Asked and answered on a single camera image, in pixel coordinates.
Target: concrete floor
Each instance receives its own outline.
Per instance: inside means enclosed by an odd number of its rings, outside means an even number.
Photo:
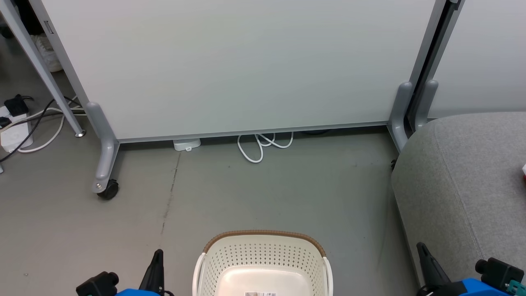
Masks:
[[[0,54],[0,101],[21,93],[37,99],[32,111],[42,108],[51,96],[16,43],[0,38]],[[64,73],[54,76],[73,96]],[[85,118],[80,123],[85,137],[75,138],[65,124],[49,147],[3,163],[3,294],[72,295],[101,271],[116,272],[120,290],[137,288],[162,248],[166,289],[190,295],[207,241],[241,229],[318,240],[332,265],[335,295],[415,294],[390,188],[389,165],[397,154],[384,128],[296,133],[290,148],[266,148],[260,164],[247,162],[232,137],[203,140],[182,153],[170,142],[122,145],[113,175],[120,191],[102,201],[90,192],[99,141]],[[34,145],[46,142],[58,124],[58,117],[43,120]],[[244,145],[257,157],[252,139]]]

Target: gray sofa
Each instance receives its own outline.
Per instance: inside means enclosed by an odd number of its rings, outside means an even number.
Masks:
[[[424,242],[452,281],[479,259],[526,270],[526,113],[434,120],[398,157],[392,186],[412,258]]]

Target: white panel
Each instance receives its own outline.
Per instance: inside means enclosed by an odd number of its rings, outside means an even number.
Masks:
[[[466,0],[434,79],[430,118],[526,111],[526,2]]]
[[[42,2],[118,139],[387,121],[434,5]]]

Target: white basket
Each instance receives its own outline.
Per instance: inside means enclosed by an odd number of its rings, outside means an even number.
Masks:
[[[332,296],[332,271],[309,236],[232,231],[208,242],[192,284],[193,296]]]

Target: shoe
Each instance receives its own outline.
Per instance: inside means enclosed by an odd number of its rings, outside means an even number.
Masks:
[[[40,52],[40,55],[44,59],[47,69],[50,72],[58,72],[62,70],[62,65],[60,64],[57,54],[53,50],[51,42],[49,42],[46,34],[31,35],[31,39],[35,43],[38,52]]]

